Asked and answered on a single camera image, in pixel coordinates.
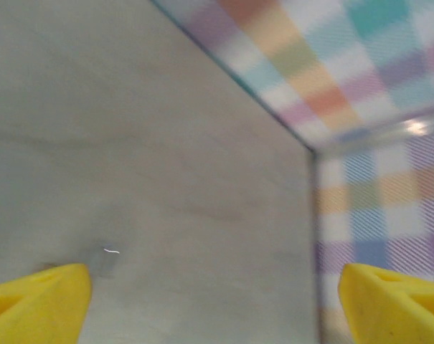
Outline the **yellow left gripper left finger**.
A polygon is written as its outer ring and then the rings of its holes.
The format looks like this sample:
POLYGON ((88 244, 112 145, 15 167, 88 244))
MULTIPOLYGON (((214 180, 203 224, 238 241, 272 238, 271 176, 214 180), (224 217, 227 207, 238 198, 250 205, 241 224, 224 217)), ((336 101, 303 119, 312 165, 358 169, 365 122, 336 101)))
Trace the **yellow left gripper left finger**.
POLYGON ((0 343, 76 343, 92 281, 84 264, 66 264, 0 284, 0 343))

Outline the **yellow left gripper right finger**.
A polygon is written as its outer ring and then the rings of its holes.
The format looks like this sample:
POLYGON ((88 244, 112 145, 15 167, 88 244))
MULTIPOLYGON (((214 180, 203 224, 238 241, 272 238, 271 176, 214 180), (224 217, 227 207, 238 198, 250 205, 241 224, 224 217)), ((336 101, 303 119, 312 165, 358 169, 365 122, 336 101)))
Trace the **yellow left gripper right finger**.
POLYGON ((355 343, 434 343, 434 282, 355 263, 338 291, 355 343))

